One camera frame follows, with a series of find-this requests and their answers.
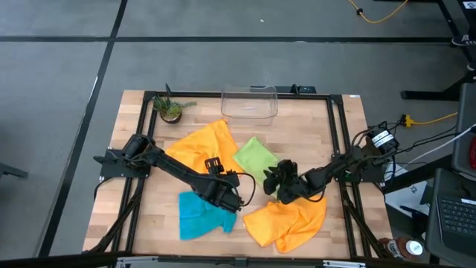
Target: plant pot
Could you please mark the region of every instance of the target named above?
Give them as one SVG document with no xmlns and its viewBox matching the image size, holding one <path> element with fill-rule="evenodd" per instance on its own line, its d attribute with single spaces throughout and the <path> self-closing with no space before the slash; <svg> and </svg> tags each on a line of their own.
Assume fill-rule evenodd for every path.
<svg viewBox="0 0 476 268">
<path fill-rule="evenodd" d="M 181 112 L 180 112 L 180 114 L 179 114 L 176 118 L 174 118 L 174 119 L 164 118 L 164 116 L 163 116 L 162 114 L 160 114 L 160 116 L 161 116 L 162 120 L 164 120 L 164 122 L 166 122 L 166 123 L 168 123 L 168 124 L 177 124 L 177 123 L 180 121 L 180 119 L 181 119 Z"/>
</svg>

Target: lime green towel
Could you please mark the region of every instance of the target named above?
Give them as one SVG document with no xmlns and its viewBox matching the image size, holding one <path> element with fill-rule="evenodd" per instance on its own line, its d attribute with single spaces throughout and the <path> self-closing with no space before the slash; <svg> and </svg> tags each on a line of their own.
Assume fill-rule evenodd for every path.
<svg viewBox="0 0 476 268">
<path fill-rule="evenodd" d="M 246 172 L 256 179 L 256 183 L 263 186 L 266 179 L 264 170 L 276 167 L 279 159 L 264 147 L 256 137 L 251 138 L 233 156 L 233 160 Z"/>
</svg>

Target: bottle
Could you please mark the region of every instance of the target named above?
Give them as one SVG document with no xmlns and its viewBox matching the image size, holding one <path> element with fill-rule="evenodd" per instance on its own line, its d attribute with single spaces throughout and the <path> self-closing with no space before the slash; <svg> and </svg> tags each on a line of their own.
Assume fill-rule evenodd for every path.
<svg viewBox="0 0 476 268">
<path fill-rule="evenodd" d="M 412 259 L 423 253 L 423 247 L 409 237 L 398 237 L 397 239 L 382 238 L 379 243 L 386 248 L 397 259 Z"/>
</svg>

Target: small plant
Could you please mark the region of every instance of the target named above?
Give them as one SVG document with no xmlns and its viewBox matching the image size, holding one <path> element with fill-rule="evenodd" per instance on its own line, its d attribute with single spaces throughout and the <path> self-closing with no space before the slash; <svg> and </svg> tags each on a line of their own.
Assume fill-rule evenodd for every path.
<svg viewBox="0 0 476 268">
<path fill-rule="evenodd" d="M 154 97 L 154 110 L 156 110 L 165 121 L 177 119 L 183 108 L 193 105 L 196 105 L 195 101 L 179 103 L 178 101 L 170 100 L 169 97 Z"/>
</svg>

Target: white cord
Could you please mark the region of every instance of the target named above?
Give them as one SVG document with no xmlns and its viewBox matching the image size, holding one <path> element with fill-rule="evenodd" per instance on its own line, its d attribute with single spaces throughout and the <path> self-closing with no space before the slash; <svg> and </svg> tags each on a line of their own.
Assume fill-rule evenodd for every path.
<svg viewBox="0 0 476 268">
<path fill-rule="evenodd" d="M 467 130 L 463 131 L 461 134 L 457 135 L 456 137 L 452 138 L 451 140 L 445 142 L 444 144 L 441 144 L 440 146 L 434 148 L 433 150 L 429 150 L 428 152 L 426 153 L 423 153 L 421 156 L 418 156 L 416 157 L 415 159 L 411 160 L 410 162 L 408 162 L 407 164 L 403 165 L 400 169 L 398 169 L 397 171 L 395 171 L 395 173 L 398 173 L 401 169 L 405 168 L 406 166 L 408 166 L 409 164 L 415 162 L 416 160 L 418 159 L 421 159 L 423 156 L 427 156 L 428 154 L 430 153 L 433 153 L 434 151 L 437 151 L 443 147 L 445 147 L 446 145 L 452 143 L 453 141 L 456 141 L 457 139 L 461 138 L 463 135 L 467 134 L 469 131 L 471 131 L 471 128 L 473 127 L 476 127 L 476 124 L 470 126 L 470 128 L 468 128 Z"/>
</svg>

